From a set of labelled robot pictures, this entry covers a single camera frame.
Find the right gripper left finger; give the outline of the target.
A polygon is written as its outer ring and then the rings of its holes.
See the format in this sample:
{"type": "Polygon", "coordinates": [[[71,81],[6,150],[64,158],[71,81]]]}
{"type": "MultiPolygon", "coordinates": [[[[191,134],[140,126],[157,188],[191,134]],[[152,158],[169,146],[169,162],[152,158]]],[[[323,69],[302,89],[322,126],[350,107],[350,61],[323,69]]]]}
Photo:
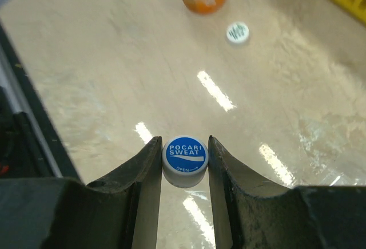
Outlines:
{"type": "Polygon", "coordinates": [[[1,180],[2,248],[155,248],[162,139],[89,184],[1,180]]]}

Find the blue white bottle cap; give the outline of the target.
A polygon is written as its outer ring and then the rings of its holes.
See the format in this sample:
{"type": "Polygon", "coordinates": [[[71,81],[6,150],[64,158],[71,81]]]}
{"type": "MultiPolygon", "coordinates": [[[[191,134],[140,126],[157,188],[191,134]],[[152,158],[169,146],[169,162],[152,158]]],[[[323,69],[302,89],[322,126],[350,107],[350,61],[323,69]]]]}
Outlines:
{"type": "Polygon", "coordinates": [[[178,188],[192,188],[203,178],[209,155],[205,144],[192,136],[177,136],[162,150],[162,171],[166,180],[178,188]]]}

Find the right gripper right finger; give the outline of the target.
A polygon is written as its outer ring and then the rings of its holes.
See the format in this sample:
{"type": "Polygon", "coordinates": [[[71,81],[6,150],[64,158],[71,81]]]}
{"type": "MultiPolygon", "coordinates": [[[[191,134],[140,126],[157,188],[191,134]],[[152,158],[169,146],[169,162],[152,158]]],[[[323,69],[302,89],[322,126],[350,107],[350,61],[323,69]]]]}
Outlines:
{"type": "Polygon", "coordinates": [[[365,187],[287,188],[208,140],[217,248],[364,248],[365,187]]]}

